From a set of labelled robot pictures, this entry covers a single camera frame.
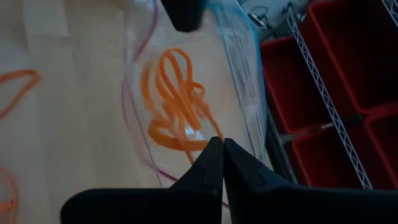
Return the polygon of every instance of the wire shelf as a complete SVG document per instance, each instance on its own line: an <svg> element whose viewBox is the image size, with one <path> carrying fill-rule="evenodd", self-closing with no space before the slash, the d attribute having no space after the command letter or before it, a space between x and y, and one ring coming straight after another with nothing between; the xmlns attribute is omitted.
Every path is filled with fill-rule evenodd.
<svg viewBox="0 0 398 224"><path fill-rule="evenodd" d="M290 176L290 180L293 181L294 184L298 184L297 178L293 172L293 168L290 165L289 158L287 157L284 145L279 136L278 130L276 129L274 119L272 118L272 115L271 115L271 111L269 110L269 108L267 108L267 110L268 110L267 115L268 115L268 121L269 121L268 125L271 126L271 131L272 131L273 135L276 137L277 148L280 151L282 158L287 166L287 171L288 171L288 175Z"/></svg>
<svg viewBox="0 0 398 224"><path fill-rule="evenodd" d="M321 76L319 75L318 69L312 60L312 57L310 55L310 52L308 51L307 46L305 45L304 39L303 39L303 37L299 31L299 27L297 25L295 15L293 14L287 20L287 22L289 23L289 26L293 32L293 35L297 41L297 44L304 56L304 59L308 65L310 73L311 73L315 83L317 84L317 88L322 96L322 99L326 105L326 108L328 109L329 115L332 119L333 124L336 127L338 135L339 135L341 141L343 142L343 145L346 149L348 157L349 157L350 161L352 162L352 164L354 165L354 169L359 178L359 181L361 182L364 189L372 189L372 185L369 181L369 178L366 175L365 170L363 169L361 161L359 161L359 159L358 159L358 155L356 154L356 151L351 143L351 140L349 139L349 136L346 132L344 124L341 121L340 116L337 113L337 110L329 96L328 91L326 90L323 80L322 80Z"/></svg>
<svg viewBox="0 0 398 224"><path fill-rule="evenodd" d="M398 27L398 0L382 0L382 2Z"/></svg>

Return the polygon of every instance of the clear plastic bag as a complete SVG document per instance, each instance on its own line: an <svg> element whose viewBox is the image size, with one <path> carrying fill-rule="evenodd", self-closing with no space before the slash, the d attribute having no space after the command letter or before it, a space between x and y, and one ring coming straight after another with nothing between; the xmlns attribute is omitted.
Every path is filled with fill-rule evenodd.
<svg viewBox="0 0 398 224"><path fill-rule="evenodd" d="M267 160L255 33L236 1L212 0L205 7L199 30L181 33L160 1L127 6L124 115L136 148L165 187L213 136L233 138Z"/></svg>

